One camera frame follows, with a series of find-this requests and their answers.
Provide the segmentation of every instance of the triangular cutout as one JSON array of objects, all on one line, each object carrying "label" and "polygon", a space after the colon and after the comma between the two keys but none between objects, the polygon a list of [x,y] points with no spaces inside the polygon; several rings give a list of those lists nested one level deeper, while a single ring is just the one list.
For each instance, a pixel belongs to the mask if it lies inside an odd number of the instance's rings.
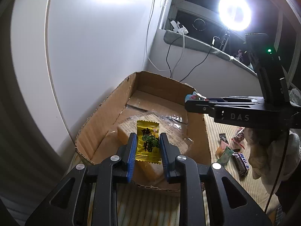
[{"label": "triangular cutout", "polygon": [[246,199],[227,177],[222,177],[229,205],[232,209],[246,205]]},{"label": "triangular cutout", "polygon": [[69,179],[64,186],[51,199],[50,204],[62,209],[66,209],[72,192],[75,178]]}]

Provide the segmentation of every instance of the striped tablecloth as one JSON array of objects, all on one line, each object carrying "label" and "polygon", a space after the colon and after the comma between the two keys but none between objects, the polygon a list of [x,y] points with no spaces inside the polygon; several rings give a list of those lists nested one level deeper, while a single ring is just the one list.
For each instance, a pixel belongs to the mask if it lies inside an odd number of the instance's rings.
[{"label": "striped tablecloth", "polygon": [[[220,145],[219,133],[226,133],[227,139],[230,142],[234,136],[237,127],[218,124],[213,121],[213,118],[204,115],[207,126],[208,140],[211,151],[212,162],[217,161],[215,156],[216,149]],[[249,157],[250,147],[244,141],[245,150],[242,153],[246,158]],[[70,164],[71,170],[78,163],[81,163],[80,157],[75,154]],[[227,171],[242,185],[242,187],[252,196],[252,198],[264,210],[269,194],[266,192],[261,180],[252,178],[252,171],[249,171],[247,177],[240,181],[236,167],[232,161],[225,166]],[[203,192],[205,215],[209,224],[209,214],[207,207],[207,198],[205,191]],[[94,187],[92,190],[90,209],[88,216],[88,226],[91,225],[91,215],[93,208]],[[276,208],[279,204],[277,196],[273,195],[268,211]],[[155,189],[144,188],[133,183],[119,184],[117,187],[117,208],[118,208],[118,223],[119,226],[178,226],[180,212],[180,197],[175,194],[166,192],[158,192]]]}]

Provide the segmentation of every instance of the cardboard box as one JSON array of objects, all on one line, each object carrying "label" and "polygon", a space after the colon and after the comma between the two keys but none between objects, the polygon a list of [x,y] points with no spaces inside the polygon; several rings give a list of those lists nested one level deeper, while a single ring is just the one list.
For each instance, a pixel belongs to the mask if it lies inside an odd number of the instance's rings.
[{"label": "cardboard box", "polygon": [[[187,113],[184,108],[185,96],[193,91],[195,89],[192,87],[161,75],[144,71],[131,74],[82,126],[75,141],[76,151],[91,164],[102,162],[123,145],[117,137],[119,123],[143,111],[155,110],[164,116],[177,117],[187,124],[185,132],[193,140],[187,155],[197,163],[211,164],[204,117]],[[132,180],[146,187],[154,185],[136,165]],[[169,185],[165,181],[154,186],[168,191],[179,189],[179,184]]]}]

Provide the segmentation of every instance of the white cable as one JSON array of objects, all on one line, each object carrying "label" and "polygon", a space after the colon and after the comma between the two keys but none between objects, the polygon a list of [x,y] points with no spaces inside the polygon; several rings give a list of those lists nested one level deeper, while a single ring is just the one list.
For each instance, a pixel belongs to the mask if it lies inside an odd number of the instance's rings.
[{"label": "white cable", "polygon": [[184,50],[185,50],[185,35],[184,35],[183,30],[180,29],[179,31],[182,32],[182,36],[183,36],[183,48],[182,48],[182,54],[181,54],[181,57],[180,57],[180,59],[177,61],[176,65],[175,65],[175,67],[174,67],[174,69],[173,69],[173,71],[172,71],[172,73],[171,73],[171,79],[173,78],[173,72],[175,71],[175,68],[177,67],[177,65],[179,64],[179,62],[181,61],[181,59],[183,58]]},{"label": "white cable", "polygon": [[155,7],[155,0],[152,1],[152,7],[151,7],[151,9],[150,9],[150,15],[149,15],[149,17],[148,17],[148,25],[147,25],[147,31],[146,31],[145,50],[144,50],[144,52],[146,52],[146,56],[147,56],[148,60],[150,61],[150,63],[151,63],[158,71],[166,71],[166,70],[160,70],[160,69],[158,69],[158,68],[153,64],[153,62],[150,60],[149,55],[148,55],[148,53],[147,53],[147,37],[148,37],[148,30],[149,30],[149,27],[150,27],[151,18],[152,18],[152,16],[153,16],[154,7]]}]

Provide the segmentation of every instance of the black sleeve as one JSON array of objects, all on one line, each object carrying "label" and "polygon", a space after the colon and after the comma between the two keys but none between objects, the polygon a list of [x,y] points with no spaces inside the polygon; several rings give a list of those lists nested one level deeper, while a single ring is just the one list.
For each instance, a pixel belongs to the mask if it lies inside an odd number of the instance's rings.
[{"label": "black sleeve", "polygon": [[288,213],[296,198],[301,191],[301,163],[292,174],[292,176],[286,180],[282,181],[279,189],[276,192],[278,200],[282,206],[282,211]]}]

